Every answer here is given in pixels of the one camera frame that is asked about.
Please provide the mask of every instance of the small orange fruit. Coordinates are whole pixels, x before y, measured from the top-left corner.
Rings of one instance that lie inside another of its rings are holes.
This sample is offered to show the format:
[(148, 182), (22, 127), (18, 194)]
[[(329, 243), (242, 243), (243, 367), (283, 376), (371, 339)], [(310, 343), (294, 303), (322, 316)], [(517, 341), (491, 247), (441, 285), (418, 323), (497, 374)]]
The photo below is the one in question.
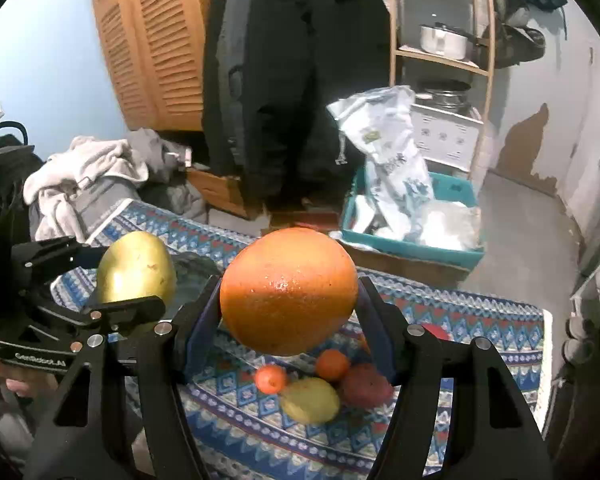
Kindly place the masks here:
[(342, 352), (334, 349), (325, 350), (315, 362), (315, 373), (325, 381), (339, 381), (349, 370), (351, 362)]
[(286, 386), (286, 371), (282, 366), (264, 365), (258, 368), (253, 380), (263, 394), (277, 394)]

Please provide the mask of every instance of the white plastic bag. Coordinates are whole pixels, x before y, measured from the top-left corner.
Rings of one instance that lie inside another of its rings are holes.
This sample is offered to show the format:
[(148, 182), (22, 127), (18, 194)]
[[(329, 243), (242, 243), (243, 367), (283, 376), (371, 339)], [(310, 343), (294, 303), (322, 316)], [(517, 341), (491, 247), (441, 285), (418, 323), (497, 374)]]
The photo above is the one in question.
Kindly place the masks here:
[(418, 209), (432, 200), (427, 165), (413, 140), (408, 86), (378, 88), (327, 106), (346, 136), (367, 157), (367, 189), (387, 225), (400, 239)]
[(480, 245), (480, 208), (461, 202), (431, 200), (419, 211), (422, 227), (417, 243), (440, 249), (466, 251)]

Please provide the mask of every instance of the bolt head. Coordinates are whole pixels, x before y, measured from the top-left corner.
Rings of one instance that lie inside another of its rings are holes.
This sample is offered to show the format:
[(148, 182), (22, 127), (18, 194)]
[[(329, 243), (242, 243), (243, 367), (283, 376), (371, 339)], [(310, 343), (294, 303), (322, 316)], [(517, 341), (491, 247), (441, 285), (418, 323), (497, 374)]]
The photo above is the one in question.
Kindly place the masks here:
[(424, 328), (421, 325), (412, 324), (407, 327), (407, 332), (413, 336), (420, 337), (424, 334)]
[(480, 350), (488, 350), (489, 348), (491, 348), (491, 341), (489, 341), (485, 337), (477, 337), (477, 338), (475, 338), (475, 345)]
[(173, 326), (171, 326), (171, 323), (163, 321), (154, 327), (154, 332), (157, 333), (157, 335), (167, 335), (169, 332), (171, 332), (172, 328)]
[(93, 334), (87, 339), (87, 345), (89, 345), (91, 348), (96, 348), (96, 346), (100, 346), (103, 341), (104, 338), (102, 334)]

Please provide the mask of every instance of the silver pot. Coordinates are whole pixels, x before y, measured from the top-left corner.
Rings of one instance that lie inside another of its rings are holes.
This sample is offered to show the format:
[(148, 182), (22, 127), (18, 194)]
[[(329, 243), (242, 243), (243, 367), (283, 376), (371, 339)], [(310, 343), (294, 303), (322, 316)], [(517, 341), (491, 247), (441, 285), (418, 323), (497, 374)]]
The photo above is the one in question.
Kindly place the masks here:
[(420, 87), (422, 92), (416, 94), (416, 99), (425, 106), (458, 114), (464, 112), (469, 105), (469, 83), (442, 79), (421, 82)]
[(420, 46), (425, 52), (449, 59), (464, 59), (469, 45), (468, 34), (444, 23), (420, 26)]

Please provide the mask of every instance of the blue patterned fabric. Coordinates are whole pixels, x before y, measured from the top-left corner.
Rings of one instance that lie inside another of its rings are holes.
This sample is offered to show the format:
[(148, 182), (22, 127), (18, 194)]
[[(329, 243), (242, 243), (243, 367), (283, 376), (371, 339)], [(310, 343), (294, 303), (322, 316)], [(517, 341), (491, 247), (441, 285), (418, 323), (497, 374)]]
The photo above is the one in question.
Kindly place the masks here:
[[(173, 253), (192, 251), (211, 257), (220, 269), (254, 238), (200, 225), (141, 202), (132, 202), (110, 219), (93, 241), (108, 246), (122, 235), (144, 230), (158, 235)], [(482, 335), (500, 351), (533, 411), (538, 398), (544, 323), (534, 306), (454, 290), (438, 290), (368, 269), (383, 299), (396, 304), (409, 322), (433, 323), (468, 343)], [(75, 269), (52, 286), (59, 304), (78, 310), (94, 289), (95, 273)], [(181, 388), (191, 431), (213, 478), (363, 479), (371, 469), (394, 410), (394, 402), (375, 410), (343, 407), (336, 419), (319, 426), (298, 424), (280, 408), (278, 396), (260, 393), (257, 368), (283, 365), (292, 378), (312, 375), (317, 356), (337, 348), (354, 363), (368, 360), (360, 348), (362, 330), (355, 314), (339, 332), (307, 354), (273, 357), (240, 345), (221, 325), (202, 374)], [(440, 385), (438, 414), (424, 474), (439, 470), (451, 417), (452, 380)]]

